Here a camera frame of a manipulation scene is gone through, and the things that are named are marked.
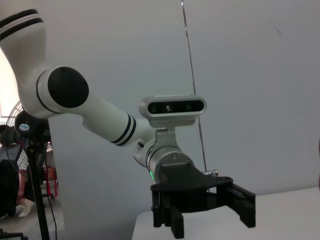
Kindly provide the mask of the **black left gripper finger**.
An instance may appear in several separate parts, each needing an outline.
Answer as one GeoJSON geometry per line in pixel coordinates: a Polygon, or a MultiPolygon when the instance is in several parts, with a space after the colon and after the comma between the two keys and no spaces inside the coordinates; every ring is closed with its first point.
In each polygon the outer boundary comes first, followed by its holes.
{"type": "Polygon", "coordinates": [[[227,206],[248,227],[256,226],[256,195],[234,183],[216,188],[218,207],[227,206]]]}
{"type": "Polygon", "coordinates": [[[184,217],[180,209],[181,197],[173,192],[152,192],[153,226],[170,227],[175,238],[184,238],[184,217]]]}

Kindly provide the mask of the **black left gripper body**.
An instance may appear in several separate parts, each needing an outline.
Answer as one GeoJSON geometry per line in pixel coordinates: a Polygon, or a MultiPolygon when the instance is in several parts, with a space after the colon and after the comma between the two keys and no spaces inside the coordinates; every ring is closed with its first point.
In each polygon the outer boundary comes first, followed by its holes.
{"type": "Polygon", "coordinates": [[[158,165],[149,172],[155,184],[151,192],[176,193],[181,197],[182,213],[203,212],[218,207],[211,188],[233,184],[231,177],[216,176],[198,170],[190,162],[176,165],[158,165]]]}

